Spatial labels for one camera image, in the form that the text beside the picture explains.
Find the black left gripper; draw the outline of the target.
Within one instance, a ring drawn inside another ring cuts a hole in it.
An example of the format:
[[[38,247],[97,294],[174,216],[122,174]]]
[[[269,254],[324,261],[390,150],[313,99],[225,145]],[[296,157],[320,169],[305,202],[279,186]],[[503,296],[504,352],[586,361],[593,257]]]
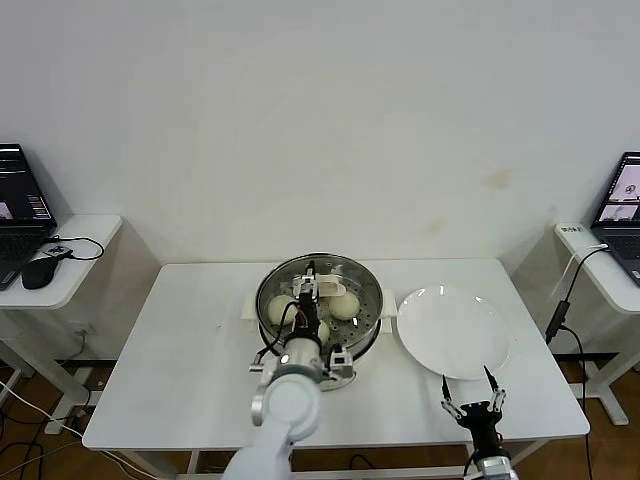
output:
[[[294,298],[298,300],[294,336],[319,341],[320,320],[317,313],[317,301],[311,294],[318,292],[318,280],[314,266],[308,266],[305,275],[296,276],[292,280],[292,292]]]

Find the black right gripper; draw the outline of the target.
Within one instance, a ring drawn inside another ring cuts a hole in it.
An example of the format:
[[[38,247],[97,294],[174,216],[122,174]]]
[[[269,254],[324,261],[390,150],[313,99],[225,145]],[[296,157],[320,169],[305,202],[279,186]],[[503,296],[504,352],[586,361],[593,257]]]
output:
[[[486,365],[483,366],[492,390],[489,401],[457,405],[451,396],[447,378],[442,376],[441,406],[449,415],[458,419],[457,423],[467,429],[472,437],[476,458],[503,456],[502,440],[496,431],[496,424],[502,419],[502,407],[506,398],[506,390],[502,388]]]

